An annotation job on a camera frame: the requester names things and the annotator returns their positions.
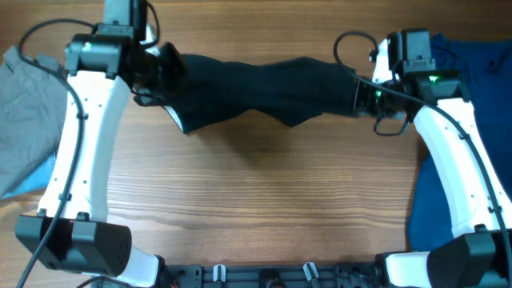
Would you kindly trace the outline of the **black t-shirt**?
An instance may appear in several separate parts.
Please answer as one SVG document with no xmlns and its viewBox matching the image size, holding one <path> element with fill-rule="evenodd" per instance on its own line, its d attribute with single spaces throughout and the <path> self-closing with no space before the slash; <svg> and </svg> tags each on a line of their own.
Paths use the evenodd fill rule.
<svg viewBox="0 0 512 288">
<path fill-rule="evenodd" d="M 323 113 L 353 116 L 354 79 L 340 66 L 313 58 L 267 65 L 185 57 L 188 75 L 168 111 L 187 134 L 257 110 L 293 127 Z"/>
</svg>

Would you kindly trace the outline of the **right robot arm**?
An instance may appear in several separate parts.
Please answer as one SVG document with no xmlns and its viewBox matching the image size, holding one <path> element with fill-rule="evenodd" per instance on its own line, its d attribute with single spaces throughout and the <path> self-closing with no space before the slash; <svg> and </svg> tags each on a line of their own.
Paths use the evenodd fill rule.
<svg viewBox="0 0 512 288">
<path fill-rule="evenodd" d="M 440 70 L 425 29 L 400 30 L 377 44 L 372 79 L 358 78 L 356 107 L 377 119 L 403 112 L 433 159 L 450 216 L 451 240 L 383 259 L 391 287 L 508 287 L 511 202 L 481 140 L 465 81 Z"/>
</svg>

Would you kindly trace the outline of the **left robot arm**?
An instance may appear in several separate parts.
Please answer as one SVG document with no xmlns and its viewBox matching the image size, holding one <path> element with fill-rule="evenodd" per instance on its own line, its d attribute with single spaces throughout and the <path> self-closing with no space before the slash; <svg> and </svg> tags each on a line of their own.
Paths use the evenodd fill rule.
<svg viewBox="0 0 512 288">
<path fill-rule="evenodd" d="M 186 74 L 173 45 L 160 46 L 147 1 L 108 1 L 103 20 L 66 47 L 66 117 L 51 180 L 34 216 L 22 215 L 17 239 L 50 270 L 85 274 L 120 287 L 174 287 L 163 258 L 109 223 L 107 182 L 116 133 L 133 92 L 167 98 Z"/>
</svg>

